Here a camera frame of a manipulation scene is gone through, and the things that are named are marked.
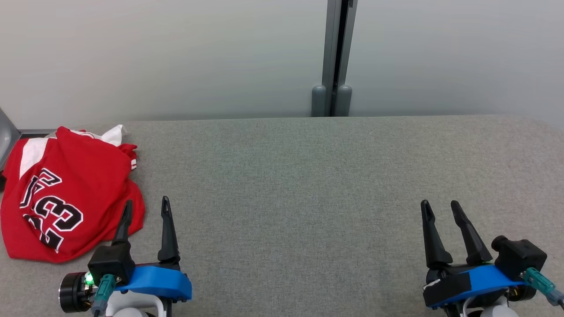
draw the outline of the green light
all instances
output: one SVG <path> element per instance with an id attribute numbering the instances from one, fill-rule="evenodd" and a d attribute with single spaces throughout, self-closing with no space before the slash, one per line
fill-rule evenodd
<path id="1" fill-rule="evenodd" d="M 94 277 L 90 274 L 90 272 L 87 272 L 84 276 L 84 282 L 88 285 L 94 284 Z"/>

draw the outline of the clothing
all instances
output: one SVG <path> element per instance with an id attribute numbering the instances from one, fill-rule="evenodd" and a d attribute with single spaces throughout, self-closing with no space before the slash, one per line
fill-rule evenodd
<path id="1" fill-rule="evenodd" d="M 129 234 L 143 227 L 145 205 L 128 176 L 136 168 L 123 126 L 104 135 L 57 129 L 54 138 L 19 140 L 6 162 L 0 222 L 11 258 L 60 263 L 111 240 L 129 199 Z"/>

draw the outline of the white wall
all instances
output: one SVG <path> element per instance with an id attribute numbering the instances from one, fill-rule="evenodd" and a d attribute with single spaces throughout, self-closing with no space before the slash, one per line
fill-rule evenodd
<path id="1" fill-rule="evenodd" d="M 351 116 L 516 113 L 564 129 L 564 2 L 358 0 Z"/>
<path id="2" fill-rule="evenodd" d="M 18 129 L 309 116 L 327 0 L 1 0 L 0 108 Z"/>

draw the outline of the wire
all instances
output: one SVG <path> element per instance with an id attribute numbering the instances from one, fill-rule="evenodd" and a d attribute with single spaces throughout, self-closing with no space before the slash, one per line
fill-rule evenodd
<path id="1" fill-rule="evenodd" d="M 462 315 L 464 317 L 468 317 L 468 314 L 466 313 L 466 309 L 468 309 L 468 304 L 470 304 L 470 302 L 473 301 L 474 299 L 475 299 L 475 297 L 468 297 L 464 301 L 464 305 L 462 305 Z"/>

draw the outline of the gray table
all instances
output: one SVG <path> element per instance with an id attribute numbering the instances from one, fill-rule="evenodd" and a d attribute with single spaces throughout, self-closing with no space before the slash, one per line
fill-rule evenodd
<path id="1" fill-rule="evenodd" d="M 545 250 L 543 272 L 564 289 L 564 134 L 539 122 L 453 116 L 126 127 L 125 141 L 139 146 L 131 177 L 147 204 L 131 252 L 138 263 L 156 259 L 168 195 L 194 287 L 175 316 L 442 317 L 421 296 L 422 199 L 455 261 L 466 255 L 452 199 L 488 245 L 503 234 Z M 52 265 L 9 259 L 0 248 L 0 314 L 63 316 L 61 278 L 84 270 L 90 254 Z M 562 316 L 542 296 L 514 307 L 522 317 Z"/>

